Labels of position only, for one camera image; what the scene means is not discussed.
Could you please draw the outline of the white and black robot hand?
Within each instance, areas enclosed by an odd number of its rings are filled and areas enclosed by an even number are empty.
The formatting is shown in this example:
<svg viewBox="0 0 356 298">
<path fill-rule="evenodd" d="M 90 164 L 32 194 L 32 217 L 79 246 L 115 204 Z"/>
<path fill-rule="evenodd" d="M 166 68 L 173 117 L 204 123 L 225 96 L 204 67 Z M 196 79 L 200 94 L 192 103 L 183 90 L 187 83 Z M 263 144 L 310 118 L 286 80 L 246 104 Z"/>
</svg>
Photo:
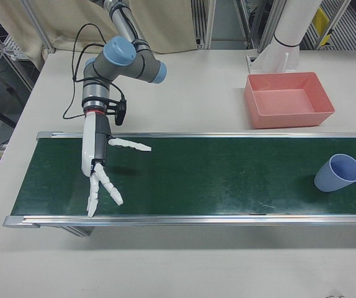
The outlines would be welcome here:
<svg viewBox="0 0 356 298">
<path fill-rule="evenodd" d="M 147 152 L 152 150 L 151 147 L 142 143 L 113 137 L 108 117 L 103 112 L 89 111 L 86 113 L 82 135 L 81 169 L 90 180 L 90 193 L 87 201 L 88 217 L 93 217 L 97 210 L 100 185 L 106 189 L 117 205 L 123 204 L 121 194 L 105 172 L 107 145 Z"/>
</svg>

